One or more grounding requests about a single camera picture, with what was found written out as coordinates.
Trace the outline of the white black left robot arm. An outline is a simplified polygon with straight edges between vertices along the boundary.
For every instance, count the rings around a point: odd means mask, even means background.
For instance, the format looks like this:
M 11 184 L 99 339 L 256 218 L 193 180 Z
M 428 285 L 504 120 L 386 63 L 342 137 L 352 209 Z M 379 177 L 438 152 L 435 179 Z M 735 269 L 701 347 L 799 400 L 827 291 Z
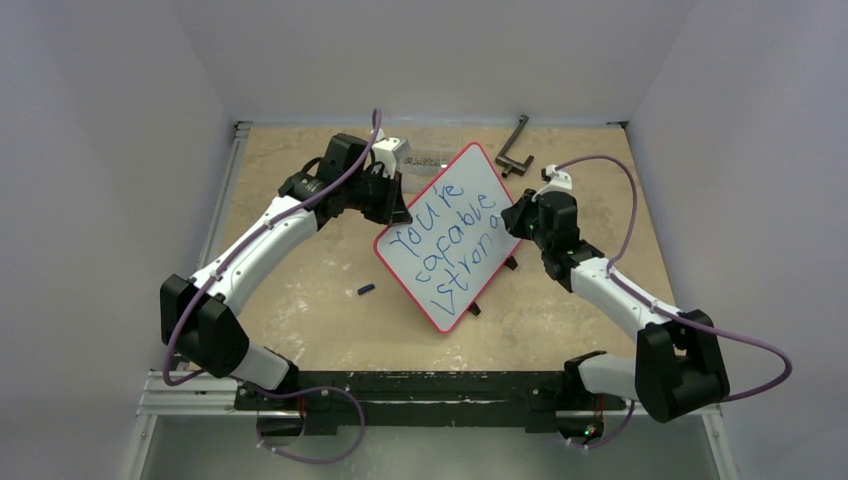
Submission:
M 160 288 L 166 358 L 180 355 L 215 378 L 251 383 L 272 408 L 298 395 L 293 361 L 249 339 L 238 316 L 248 300 L 298 245 L 346 210 L 375 224 L 411 223 L 402 194 L 404 138 L 373 132 L 365 140 L 334 135 L 323 155 L 288 177 L 260 218 L 208 265 Z

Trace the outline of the pink framed whiteboard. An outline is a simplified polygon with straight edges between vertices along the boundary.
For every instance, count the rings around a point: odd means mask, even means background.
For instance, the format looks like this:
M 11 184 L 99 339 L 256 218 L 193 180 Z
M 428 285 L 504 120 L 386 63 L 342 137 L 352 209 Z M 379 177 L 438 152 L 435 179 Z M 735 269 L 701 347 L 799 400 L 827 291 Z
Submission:
M 438 331 L 455 328 L 519 245 L 501 217 L 512 205 L 472 142 L 412 200 L 410 224 L 375 238 L 378 259 Z

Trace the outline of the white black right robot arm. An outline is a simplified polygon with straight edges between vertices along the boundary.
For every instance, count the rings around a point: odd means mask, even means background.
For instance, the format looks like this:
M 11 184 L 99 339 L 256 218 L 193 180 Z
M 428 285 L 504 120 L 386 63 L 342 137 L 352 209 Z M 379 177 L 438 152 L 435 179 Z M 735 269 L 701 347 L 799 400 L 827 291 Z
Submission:
M 532 189 L 502 213 L 509 234 L 539 248 L 552 280 L 598 308 L 636 346 L 632 359 L 593 352 L 571 360 L 573 373 L 561 381 L 564 399 L 584 407 L 611 394 L 640 403 L 660 423 L 727 399 L 729 378 L 710 316 L 684 312 L 619 274 L 581 238 L 577 214 L 570 194 Z

